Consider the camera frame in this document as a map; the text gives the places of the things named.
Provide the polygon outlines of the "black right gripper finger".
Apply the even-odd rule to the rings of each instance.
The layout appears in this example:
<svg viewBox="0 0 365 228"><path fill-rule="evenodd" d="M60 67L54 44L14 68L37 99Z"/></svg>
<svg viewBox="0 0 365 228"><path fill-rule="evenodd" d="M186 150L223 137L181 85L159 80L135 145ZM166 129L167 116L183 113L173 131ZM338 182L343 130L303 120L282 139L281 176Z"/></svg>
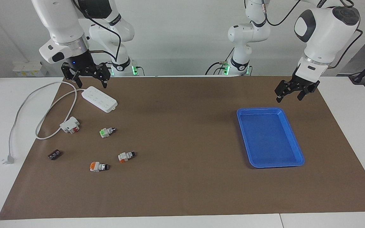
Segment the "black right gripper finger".
<svg viewBox="0 0 365 228"><path fill-rule="evenodd" d="M80 72L78 70L72 69L70 67L70 64L67 62L64 62L62 64L61 70L62 70L62 73L66 80L71 80L71 81L75 82L77 84L78 88L82 87L83 84L79 78Z"/></svg>
<svg viewBox="0 0 365 228"><path fill-rule="evenodd" d="M95 65L94 78L98 79L102 83L104 89L107 88L107 82L110 80L110 77L111 73L106 63Z"/></svg>

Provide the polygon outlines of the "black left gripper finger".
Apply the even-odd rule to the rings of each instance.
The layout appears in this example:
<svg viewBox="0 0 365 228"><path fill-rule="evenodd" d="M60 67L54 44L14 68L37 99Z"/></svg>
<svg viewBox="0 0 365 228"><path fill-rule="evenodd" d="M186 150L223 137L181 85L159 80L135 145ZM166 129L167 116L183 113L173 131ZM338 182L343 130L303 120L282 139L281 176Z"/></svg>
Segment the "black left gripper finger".
<svg viewBox="0 0 365 228"><path fill-rule="evenodd" d="M285 81L282 80L277 88L275 88L275 94L276 94L276 101L278 103L281 103L282 99L293 92L294 89L294 83L293 81Z"/></svg>
<svg viewBox="0 0 365 228"><path fill-rule="evenodd" d="M320 84L320 82L316 82L309 86L306 86L306 87L304 86L297 96L298 100L301 101L306 95L308 95L310 93L314 93L316 91L317 87L319 86L319 84Z"/></svg>

